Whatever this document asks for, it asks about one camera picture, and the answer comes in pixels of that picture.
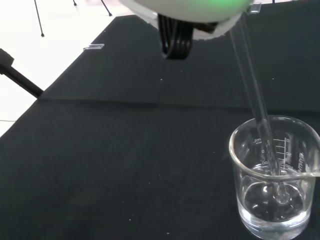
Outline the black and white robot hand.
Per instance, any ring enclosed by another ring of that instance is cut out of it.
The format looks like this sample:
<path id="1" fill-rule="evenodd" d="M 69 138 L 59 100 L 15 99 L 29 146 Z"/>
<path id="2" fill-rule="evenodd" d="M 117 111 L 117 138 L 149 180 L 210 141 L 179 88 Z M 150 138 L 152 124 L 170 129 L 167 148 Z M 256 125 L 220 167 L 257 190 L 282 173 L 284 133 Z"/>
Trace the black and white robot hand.
<path id="1" fill-rule="evenodd" d="M 225 35 L 252 5 L 252 0 L 121 0 L 159 31 L 162 55 L 185 60 L 193 42 Z"/>

